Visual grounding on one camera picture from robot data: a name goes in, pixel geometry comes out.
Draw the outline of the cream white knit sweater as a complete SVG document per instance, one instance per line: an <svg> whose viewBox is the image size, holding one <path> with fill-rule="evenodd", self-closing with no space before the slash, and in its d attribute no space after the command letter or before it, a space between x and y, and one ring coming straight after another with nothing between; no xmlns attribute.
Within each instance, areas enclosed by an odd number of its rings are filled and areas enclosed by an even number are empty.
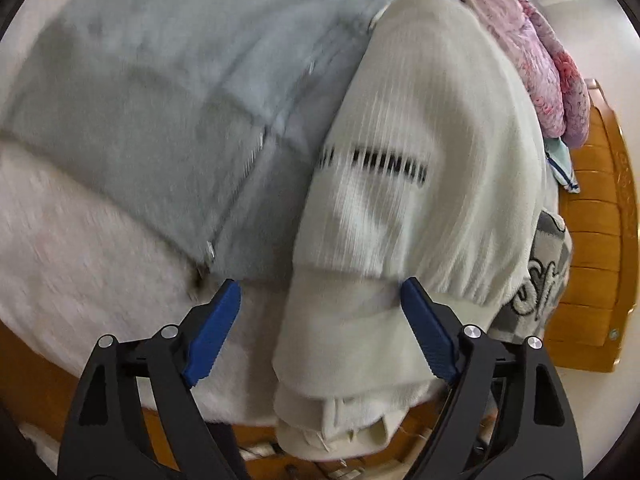
<svg viewBox="0 0 640 480"><path fill-rule="evenodd" d="M487 328L523 284L544 147L512 62L459 0L395 0L326 137L273 355L277 438L323 462L381 451L439 389L401 311L417 278Z"/></svg>

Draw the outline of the checkered grey white garment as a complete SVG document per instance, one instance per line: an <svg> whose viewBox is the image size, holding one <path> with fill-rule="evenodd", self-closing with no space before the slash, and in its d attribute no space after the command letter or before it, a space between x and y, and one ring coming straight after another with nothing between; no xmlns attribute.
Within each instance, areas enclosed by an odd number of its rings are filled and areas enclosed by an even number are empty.
<svg viewBox="0 0 640 480"><path fill-rule="evenodd" d="M491 323L491 338L520 344L529 336L542 338L565 292L573 242L563 218L540 213L527 263L528 275Z"/></svg>

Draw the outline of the wooden bed headboard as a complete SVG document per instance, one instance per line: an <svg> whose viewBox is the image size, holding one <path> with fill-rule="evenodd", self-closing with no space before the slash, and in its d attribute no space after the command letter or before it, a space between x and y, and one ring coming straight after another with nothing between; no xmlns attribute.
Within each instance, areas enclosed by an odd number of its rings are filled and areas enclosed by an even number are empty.
<svg viewBox="0 0 640 480"><path fill-rule="evenodd" d="M574 255L544 341L558 367L611 373L620 362L627 321L637 303L638 204L614 110L596 80L588 79L586 85L589 138L572 151L580 192L559 192L559 211Z"/></svg>

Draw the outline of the light blue striped pillow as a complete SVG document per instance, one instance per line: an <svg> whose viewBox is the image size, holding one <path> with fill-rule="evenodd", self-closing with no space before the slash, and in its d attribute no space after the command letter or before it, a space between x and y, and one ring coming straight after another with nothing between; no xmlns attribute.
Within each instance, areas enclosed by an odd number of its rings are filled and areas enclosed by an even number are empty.
<svg viewBox="0 0 640 480"><path fill-rule="evenodd" d="M558 185L567 193L579 194L578 183L573 161L570 158L570 149L561 139L544 138L544 151L547 162Z"/></svg>

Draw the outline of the grey zip hoodie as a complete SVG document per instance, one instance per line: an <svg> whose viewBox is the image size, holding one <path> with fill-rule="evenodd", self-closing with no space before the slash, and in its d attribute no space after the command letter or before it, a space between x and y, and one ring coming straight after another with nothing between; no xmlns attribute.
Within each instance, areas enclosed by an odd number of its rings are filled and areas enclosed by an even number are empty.
<svg viewBox="0 0 640 480"><path fill-rule="evenodd" d="M190 257L285 283L319 151L392 0L70 0L1 128Z"/></svg>

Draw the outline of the purple floral quilt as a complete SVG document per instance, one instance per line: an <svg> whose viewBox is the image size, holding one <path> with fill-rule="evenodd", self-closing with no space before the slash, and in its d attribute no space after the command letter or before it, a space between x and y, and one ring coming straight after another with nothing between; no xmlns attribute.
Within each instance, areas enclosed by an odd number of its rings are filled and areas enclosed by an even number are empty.
<svg viewBox="0 0 640 480"><path fill-rule="evenodd" d="M573 58L529 0L462 0L515 66L535 107L541 133L569 148L584 145L590 99Z"/></svg>

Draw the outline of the patterned light bed sheet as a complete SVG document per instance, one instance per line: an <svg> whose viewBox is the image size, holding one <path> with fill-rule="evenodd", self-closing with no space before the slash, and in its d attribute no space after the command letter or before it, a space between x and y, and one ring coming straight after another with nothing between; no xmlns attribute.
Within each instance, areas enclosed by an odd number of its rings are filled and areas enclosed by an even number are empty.
<svg viewBox="0 0 640 480"><path fill-rule="evenodd" d="M210 375L203 416L276 419L272 356L292 275L242 278L242 306ZM1 318L32 350L79 375L99 338L141 339L213 297L222 279L20 144L1 144Z"/></svg>

